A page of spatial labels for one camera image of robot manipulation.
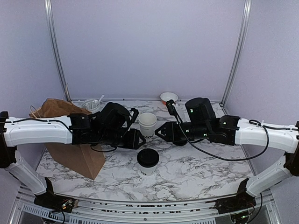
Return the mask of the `black coffee cup lid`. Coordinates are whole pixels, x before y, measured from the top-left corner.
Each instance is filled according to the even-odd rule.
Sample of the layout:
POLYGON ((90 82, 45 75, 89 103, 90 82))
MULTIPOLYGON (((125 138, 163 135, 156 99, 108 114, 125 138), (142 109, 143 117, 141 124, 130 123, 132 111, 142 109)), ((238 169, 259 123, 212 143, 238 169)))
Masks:
POLYGON ((154 167, 159 162, 159 154, 154 149, 145 148, 137 154, 137 162, 145 168, 154 167))

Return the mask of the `white paper cups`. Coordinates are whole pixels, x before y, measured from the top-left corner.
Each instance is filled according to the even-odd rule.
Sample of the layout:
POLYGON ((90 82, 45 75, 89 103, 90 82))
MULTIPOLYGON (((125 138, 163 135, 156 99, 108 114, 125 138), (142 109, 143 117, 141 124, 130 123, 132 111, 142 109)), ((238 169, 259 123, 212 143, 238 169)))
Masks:
POLYGON ((143 137, 146 140, 153 139, 155 126, 157 124, 156 115, 149 112, 142 113, 139 115, 138 123, 143 137))

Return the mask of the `single white paper cup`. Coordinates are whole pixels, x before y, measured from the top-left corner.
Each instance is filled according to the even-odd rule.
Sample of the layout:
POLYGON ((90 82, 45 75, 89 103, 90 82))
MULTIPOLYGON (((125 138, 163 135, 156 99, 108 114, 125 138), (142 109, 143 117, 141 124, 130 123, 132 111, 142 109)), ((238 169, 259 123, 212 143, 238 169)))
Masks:
POLYGON ((152 166, 152 167, 144 167, 142 165, 138 165, 139 166, 139 171, 141 173, 141 175, 149 177, 152 176, 157 168, 157 165, 152 166))

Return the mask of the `brown paper bag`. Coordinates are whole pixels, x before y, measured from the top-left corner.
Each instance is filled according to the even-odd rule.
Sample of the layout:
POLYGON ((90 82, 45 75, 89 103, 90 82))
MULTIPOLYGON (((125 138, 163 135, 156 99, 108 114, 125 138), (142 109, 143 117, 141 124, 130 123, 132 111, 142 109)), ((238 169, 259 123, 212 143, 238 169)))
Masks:
MULTIPOLYGON (((73 113, 91 114, 72 102, 48 98, 38 109, 31 105, 29 116, 35 119, 54 118, 73 113)), ((104 154, 93 151, 88 144, 46 143, 45 147, 56 162, 91 180, 96 179, 105 164, 104 154)))

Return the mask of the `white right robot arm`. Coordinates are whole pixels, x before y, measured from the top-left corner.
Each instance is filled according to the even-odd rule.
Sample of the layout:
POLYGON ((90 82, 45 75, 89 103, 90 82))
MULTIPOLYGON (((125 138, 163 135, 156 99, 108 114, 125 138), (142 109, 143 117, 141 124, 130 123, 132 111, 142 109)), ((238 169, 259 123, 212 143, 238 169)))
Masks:
POLYGON ((284 151, 284 155, 269 168, 240 183, 237 195, 232 197, 231 202, 236 209, 243 208, 250 197, 254 198, 284 179, 299 175, 298 125, 272 125, 225 115, 191 122, 166 122, 155 130, 155 135, 178 145, 207 139, 211 143, 255 145, 284 151))

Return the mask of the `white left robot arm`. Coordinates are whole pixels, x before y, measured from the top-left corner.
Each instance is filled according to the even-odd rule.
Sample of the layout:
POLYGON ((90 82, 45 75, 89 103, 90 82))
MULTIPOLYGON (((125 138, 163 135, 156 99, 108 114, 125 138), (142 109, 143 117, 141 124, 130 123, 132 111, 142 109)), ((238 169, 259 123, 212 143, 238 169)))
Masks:
POLYGON ((139 111, 109 102, 94 114, 72 113, 55 118, 10 117, 0 113, 0 167, 25 184, 48 207, 59 204, 51 181, 40 176, 17 151, 18 145, 62 143, 66 145, 108 145, 139 149, 146 143, 141 131, 131 128, 139 111))

